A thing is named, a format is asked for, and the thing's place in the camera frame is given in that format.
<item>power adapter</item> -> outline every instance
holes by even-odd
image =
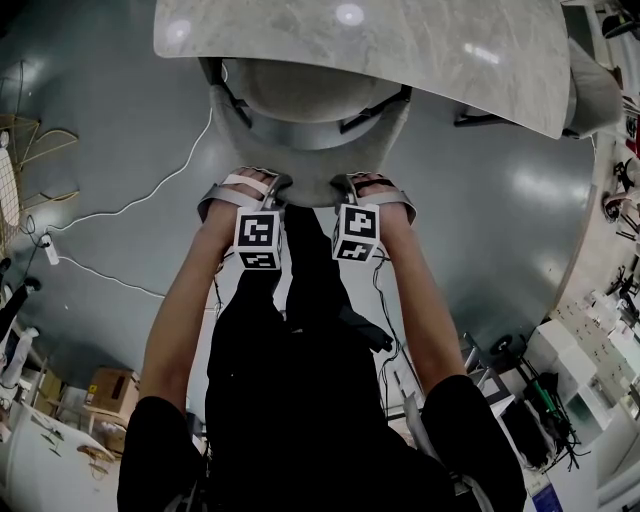
[[[42,239],[40,243],[44,247],[45,252],[47,253],[47,258],[49,258],[49,263],[52,265],[57,265],[60,263],[60,259],[58,258],[58,253],[56,252],[56,248],[53,246],[53,240],[51,239],[51,235],[44,234],[42,235]]]

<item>black shirt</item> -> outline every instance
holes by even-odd
[[[517,459],[467,377],[438,384],[422,412],[446,469],[378,421],[363,427],[357,417],[331,416],[320,403],[288,404],[280,413],[273,406],[254,409],[250,397],[243,405],[246,414],[227,417],[228,428],[215,434],[225,436],[217,438],[225,448],[214,454],[207,482],[210,509],[461,510],[449,471],[474,478],[496,512],[524,507]],[[163,399],[145,398],[129,423],[119,510],[163,510],[177,494],[188,493],[204,469],[183,415]]]

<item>black pants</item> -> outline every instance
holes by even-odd
[[[16,293],[12,295],[7,305],[0,309],[0,341],[3,340],[7,332],[9,332],[11,322],[13,322],[18,311],[20,311],[24,301],[27,300],[28,295],[27,288],[25,285],[22,285],[16,290]]]
[[[269,417],[279,405],[274,400],[292,404],[310,396],[344,403],[342,397],[355,393],[362,411],[351,404],[350,416],[369,424],[384,422],[371,351],[353,341],[336,320],[351,303],[338,262],[331,257],[331,240],[312,209],[288,206],[284,225],[293,275],[287,320],[273,304],[280,271],[245,271],[211,340],[206,398],[210,439],[224,438],[228,418],[242,417],[243,407],[254,416]],[[330,370],[325,368],[328,358]],[[323,375],[327,371],[332,378]],[[278,398],[263,399],[267,396]]]

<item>hand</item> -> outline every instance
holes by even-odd
[[[353,179],[353,183],[385,179],[381,174],[365,174]],[[396,187],[381,185],[376,183],[361,189],[358,192],[360,197],[367,197],[373,194],[397,191]],[[396,240],[402,239],[403,235],[411,232],[411,225],[407,217],[407,208],[404,203],[387,203],[380,205],[380,239],[385,247],[389,248]]]
[[[253,178],[256,181],[263,182],[267,186],[269,186],[273,181],[273,177],[271,176],[267,176],[260,171],[254,171],[253,169],[247,169],[244,167],[234,171],[234,174]],[[246,194],[254,199],[260,200],[263,197],[260,192],[249,185],[223,185],[223,187]],[[215,199],[209,206],[207,220],[205,220],[202,228],[200,228],[201,231],[205,233],[205,236],[219,246],[223,252],[226,252],[227,249],[233,245],[237,212],[237,205]]]

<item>table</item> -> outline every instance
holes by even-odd
[[[361,73],[561,136],[570,65],[557,0],[345,1],[158,0],[154,48]]]

